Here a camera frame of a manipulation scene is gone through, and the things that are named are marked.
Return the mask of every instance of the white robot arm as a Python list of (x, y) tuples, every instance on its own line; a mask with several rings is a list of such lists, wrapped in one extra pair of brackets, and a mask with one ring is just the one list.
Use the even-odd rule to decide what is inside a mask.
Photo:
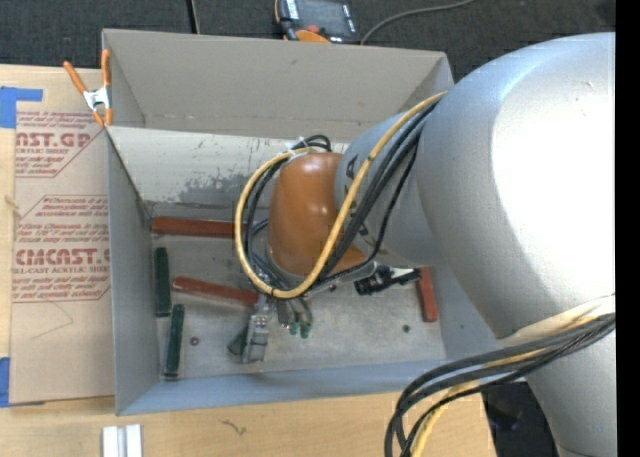
[[(318, 270), (299, 256), (288, 261), (296, 253), (280, 252), (278, 221), (294, 215), (270, 214), (271, 258), (281, 273), (309, 283), (290, 289), (291, 297), (330, 271), (362, 272), (352, 263), (368, 256), (399, 268), (446, 263), (505, 345), (557, 332), (594, 308), (615, 313), (614, 103), (615, 34), (591, 34), (529, 46), (477, 69), (419, 120), (406, 118), (379, 150), (380, 137), (404, 116), (363, 133), (334, 157), (329, 175), (335, 206), (346, 198), (351, 210), (343, 252), (338, 244)], [(398, 167), (387, 174), (392, 155)], [(367, 161), (369, 181), (384, 181), (368, 199), (352, 199), (355, 171)], [(365, 215), (350, 231), (356, 213)], [(339, 262), (346, 246), (350, 261)], [(561, 457), (617, 455), (615, 341), (613, 330), (527, 375)]]

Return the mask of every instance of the electronic device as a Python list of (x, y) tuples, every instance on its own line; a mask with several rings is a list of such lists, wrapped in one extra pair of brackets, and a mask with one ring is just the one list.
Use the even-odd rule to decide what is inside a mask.
[(344, 0), (276, 0), (275, 18), (290, 41), (360, 42), (351, 7)]

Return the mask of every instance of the yellow cable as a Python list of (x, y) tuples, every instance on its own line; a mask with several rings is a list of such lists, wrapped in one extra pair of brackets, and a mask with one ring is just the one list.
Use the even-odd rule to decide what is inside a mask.
[[(469, 381), (465, 382), (464, 384), (458, 384), (457, 386), (449, 388), (443, 400), (467, 389), (474, 388), (476, 384), (477, 381)], [(427, 444), (427, 440), (429, 439), (431, 432), (433, 432), (433, 428), (435, 427), (436, 422), (444, 413), (444, 409), (444, 405), (438, 407), (422, 421), (420, 429), (418, 430), (418, 434), (413, 441), (413, 448), (411, 449), (412, 457), (420, 457), (422, 455), (422, 452), (424, 452), (424, 447)]]
[[(547, 350), (547, 349), (546, 348), (537, 349), (537, 350), (532, 350), (530, 352), (525, 352), (524, 354), (519, 354), (517, 356), (512, 356), (504, 359), (497, 359), (495, 361), (491, 361), (490, 363), (487, 363), (485, 365), (485, 368), (524, 361), (525, 359), (533, 357), (536, 354), (543, 352), (544, 350)], [(457, 386), (453, 386), (448, 390), (446, 390), (446, 394), (444, 395), (442, 400), (446, 400), (447, 398), (452, 397), (462, 391), (475, 388), (478, 384), (479, 382), (477, 380), (472, 380), (469, 382), (458, 384)], [(424, 451), (424, 447), (427, 444), (427, 440), (429, 439), (429, 436), (433, 431), (433, 427), (435, 426), (436, 422), (444, 412), (444, 407), (445, 406), (438, 407), (429, 416), (427, 416), (424, 420), (422, 420), (421, 426), (418, 429), (418, 434), (416, 435), (413, 441), (413, 445), (412, 445), (413, 448), (411, 449), (412, 457), (419, 457), (422, 455), (422, 452)]]
[[(324, 248), (320, 253), (320, 257), (316, 261), (313, 269), (311, 270), (307, 278), (301, 284), (299, 284), (298, 286), (296, 286), (291, 290), (282, 290), (280, 288), (273, 288), (271, 285), (265, 283), (262, 279), (260, 279), (258, 275), (251, 268), (251, 265), (249, 264), (249, 261), (247, 260), (247, 256), (244, 252), (244, 247), (242, 245), (242, 213), (244, 212), (244, 206), (249, 197), (249, 193), (253, 189), (253, 186), (256, 184), (258, 179), (262, 176), (262, 174), (273, 165), (283, 160), (287, 160), (288, 158), (293, 156), (295, 153), (293, 153), (290, 150), (287, 153), (278, 155), (272, 158), (271, 160), (269, 160), (268, 162), (266, 162), (265, 164), (263, 164), (253, 174), (253, 176), (247, 182), (247, 185), (245, 185), (245, 188), (240, 194), (240, 199), (238, 200), (238, 206), (236, 208), (235, 219), (234, 219), (234, 222), (235, 222), (234, 236), (235, 236), (236, 251), (238, 253), (238, 259), (240, 260), (240, 264), (242, 265), (243, 270), (245, 271), (245, 273), (247, 274), (247, 276), (249, 277), (249, 279), (255, 285), (256, 288), (258, 288), (259, 290), (261, 290), (262, 292), (268, 295), (277, 297), (278, 299), (292, 299), (294, 297), (298, 297), (302, 295), (309, 288), (311, 288), (311, 286), (313, 286), (313, 283), (316, 281), (316, 279), (320, 275), (320, 272), (322, 272), (322, 269), (324, 268), (327, 260), (329, 259), (329, 256), (334, 250), (334, 246), (342, 230), (342, 225), (345, 219), (347, 218), (347, 215), (349, 214), (351, 204), (353, 203), (353, 200), (355, 199), (356, 194), (360, 189), (360, 185), (362, 184), (364, 177), (367, 174), (367, 171), (369, 170), (369, 168), (371, 167), (371, 164), (373, 163), (373, 161), (376, 159), (378, 154), (380, 154), (380, 151), (382, 151), (382, 148), (384, 148), (384, 146), (389, 142), (389, 140), (391, 140), (391, 138), (400, 130), (400, 128), (402, 128), (402, 126), (404, 126), (404, 124), (409, 119), (411, 119), (416, 114), (426, 109), (430, 105), (434, 104), (436, 101), (442, 98), (445, 94), (446, 94), (445, 92), (436, 94), (415, 105), (413, 108), (408, 110), (405, 114), (403, 114), (400, 118), (398, 118), (398, 120), (391, 126), (391, 128), (389, 128), (389, 130), (387, 130), (385, 134), (380, 138), (380, 140), (376, 143), (376, 145), (373, 147), (373, 149), (371, 150), (371, 152), (369, 153), (365, 161), (360, 166), (360, 169), (358, 170), (358, 173), (356, 174), (356, 177), (354, 178), (353, 183), (351, 184), (351, 188), (349, 189), (349, 192), (347, 193), (347, 196), (345, 197), (345, 200), (342, 203), (340, 211), (338, 212), (338, 216), (336, 217), (333, 227), (331, 228), (331, 231), (329, 233), (329, 237), (327, 238)], [(306, 149), (296, 150), (296, 152), (304, 152), (304, 151), (307, 151), (307, 150)]]

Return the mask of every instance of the orange clamp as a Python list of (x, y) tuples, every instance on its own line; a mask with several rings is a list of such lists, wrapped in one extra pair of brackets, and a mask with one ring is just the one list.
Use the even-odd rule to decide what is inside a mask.
[[(62, 67), (69, 74), (71, 82), (76, 87), (78, 92), (84, 97), (87, 106), (91, 109), (91, 113), (100, 127), (111, 125), (113, 122), (113, 108), (111, 107), (111, 53), (109, 50), (102, 51), (102, 57), (100, 59), (100, 68), (102, 69), (102, 87), (95, 91), (87, 90), (84, 82), (78, 75), (73, 65), (64, 61)], [(104, 105), (104, 118), (96, 110), (98, 105)]]

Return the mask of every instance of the blue tape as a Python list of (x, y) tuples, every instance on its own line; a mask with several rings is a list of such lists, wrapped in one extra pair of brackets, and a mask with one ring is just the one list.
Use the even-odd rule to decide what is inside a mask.
[(0, 408), (9, 407), (9, 358), (0, 358)]
[(42, 89), (0, 86), (0, 128), (15, 128), (18, 102), (42, 101), (43, 93)]

